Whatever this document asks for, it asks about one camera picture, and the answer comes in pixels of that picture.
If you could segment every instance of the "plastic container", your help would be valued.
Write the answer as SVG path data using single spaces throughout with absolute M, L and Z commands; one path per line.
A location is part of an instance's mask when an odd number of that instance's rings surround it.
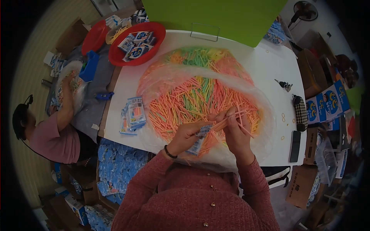
M 120 27 L 125 27 L 125 26 L 132 27 L 131 22 L 130 22 L 130 21 L 128 21 L 128 20 L 125 20 L 125 21 L 123 21 L 121 24 L 118 24 L 117 26 L 113 27 L 113 28 L 108 32 L 108 34 L 105 36 L 105 43 L 106 43 L 106 44 L 112 44 L 110 41 L 112 40 L 112 37 L 116 34 L 116 31 L 117 31 Z
M 330 186 L 337 172 L 338 163 L 328 137 L 316 148 L 315 162 L 320 173 L 321 183 Z
M 129 62 L 123 61 L 123 57 L 125 56 L 125 53 L 118 48 L 118 45 L 125 39 L 129 34 L 133 34 L 136 36 L 136 33 L 139 31 L 153 31 L 154 37 L 157 38 L 156 43 L 154 44 L 154 47 L 145 53 L 140 58 L 134 59 Z M 138 66 L 145 62 L 148 62 L 151 58 L 155 56 L 155 54 L 158 52 L 159 47 L 161 43 L 164 40 L 164 37 L 166 36 L 166 29 L 164 26 L 160 23 L 156 22 L 147 22 L 147 23 L 139 23 L 134 25 L 133 27 L 130 27 L 129 29 L 125 30 L 111 45 L 111 48 L 109 49 L 109 61 L 115 65 L 115 66 Z
M 89 33 L 87 33 L 84 42 L 82 43 L 82 55 L 86 55 L 89 51 L 96 52 L 103 45 L 105 36 L 108 33 L 109 27 L 106 26 L 105 20 L 99 21 L 95 24 Z
M 96 67 L 98 66 L 99 62 L 99 55 L 94 51 L 89 51 L 87 53 L 88 61 L 84 67 L 81 68 L 80 74 L 78 75 L 83 81 L 86 83 L 91 82 L 94 80 Z

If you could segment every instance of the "white table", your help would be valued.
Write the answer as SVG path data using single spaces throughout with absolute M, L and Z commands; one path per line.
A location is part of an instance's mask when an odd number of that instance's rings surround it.
M 130 147 L 147 150 L 141 143 L 139 136 L 132 137 L 119 134 L 121 110 L 125 106 L 127 98 L 135 96 L 141 75 L 150 64 L 158 60 L 158 56 L 176 48 L 195 45 L 229 49 L 237 61 L 249 72 L 255 86 L 264 92 L 275 108 L 276 132 L 273 134 L 273 150 L 270 156 L 259 164 L 261 166 L 301 165 L 305 154 L 306 131 L 301 133 L 298 162 L 289 163 L 292 131 L 297 129 L 296 123 L 292 121 L 295 118 L 292 94 L 305 99 L 296 56 L 289 48 L 276 46 L 264 39 L 256 48 L 251 48 L 222 37 L 219 37 L 217 42 L 213 42 L 192 38 L 189 31 L 166 30 L 166 37 L 154 58 L 140 66 L 122 67 L 114 88 L 115 94 L 110 103 L 104 138 Z M 274 79 L 293 84 L 290 92 L 283 90 Z M 282 121 L 282 113 L 285 115 L 285 122 Z

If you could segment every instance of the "cartoon face logo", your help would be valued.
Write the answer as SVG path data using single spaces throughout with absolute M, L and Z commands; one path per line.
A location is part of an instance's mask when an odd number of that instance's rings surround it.
M 316 104 L 311 100 L 308 101 L 306 104 L 308 105 L 307 118 L 310 121 L 314 121 L 316 119 L 316 114 L 317 114 Z
M 323 95 L 324 102 L 327 102 L 329 100 L 329 96 L 327 94 Z
M 339 87 L 339 92 L 341 94 L 341 96 L 344 96 L 346 94 L 345 90 L 343 89 L 342 86 Z
M 338 98 L 337 98 L 337 95 L 335 94 L 335 92 L 333 91 L 327 91 L 324 95 L 323 95 L 323 99 L 324 99 L 324 102 L 325 102 L 325 110 L 329 113 L 329 114 L 334 114 L 337 110 L 338 110 Z
M 322 99 L 320 99 L 319 104 L 320 104 L 320 108 L 321 108 L 321 109 L 324 109 L 324 102 L 323 102 L 323 100 L 322 100 Z

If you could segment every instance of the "snack package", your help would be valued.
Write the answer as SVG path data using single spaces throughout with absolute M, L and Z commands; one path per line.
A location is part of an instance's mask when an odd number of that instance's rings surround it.
M 154 46 L 156 41 L 157 41 L 157 37 L 153 37 L 152 40 L 147 44 Z
M 133 46 L 134 42 L 133 40 L 135 39 L 135 36 L 132 34 L 129 34 L 122 42 L 118 45 L 118 47 L 123 50 L 125 53 L 127 53 Z
M 146 44 L 146 43 L 139 43 L 138 47 L 147 47 L 148 51 L 153 48 L 152 45 Z
M 145 17 L 137 16 L 136 17 L 136 23 L 144 23 L 145 22 Z
M 127 119 L 130 122 L 130 128 L 138 129 L 143 127 L 147 123 L 147 120 L 141 96 L 132 97 L 127 100 Z
M 130 51 L 126 53 L 124 58 L 135 59 L 141 57 L 149 51 L 149 47 L 131 47 Z
M 143 31 L 143 32 L 139 32 L 137 33 L 135 39 L 134 39 L 134 43 L 150 43 L 152 41 L 152 38 L 153 38 L 153 32 L 148 32 L 148 31 Z
M 138 134 L 135 132 L 135 129 L 131 129 L 129 127 L 129 123 L 127 122 L 127 104 L 124 109 L 122 109 L 121 112 L 121 128 L 120 128 L 120 134 L 122 135 L 129 135 L 129 136 L 137 136 Z

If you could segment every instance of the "straw packet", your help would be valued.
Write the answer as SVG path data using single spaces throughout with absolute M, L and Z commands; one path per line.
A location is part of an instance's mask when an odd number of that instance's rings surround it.
M 199 140 L 197 140 L 194 143 L 194 145 L 190 149 L 186 150 L 185 152 L 190 153 L 194 156 L 197 156 L 202 147 L 202 143 L 205 139 L 205 136 L 211 130 L 212 126 L 213 126 L 212 124 L 209 124 L 209 125 L 201 127 L 200 131 L 195 134 L 195 136 L 199 137 Z
M 141 96 L 136 96 L 127 100 L 128 111 L 126 117 L 129 121 L 129 126 L 131 129 L 139 129 L 147 123 L 142 98 Z
M 124 109 L 121 111 L 121 128 L 120 134 L 129 135 L 129 136 L 137 136 L 138 134 L 135 132 L 135 129 L 131 129 L 129 123 L 127 122 L 126 118 L 127 114 L 127 103 Z

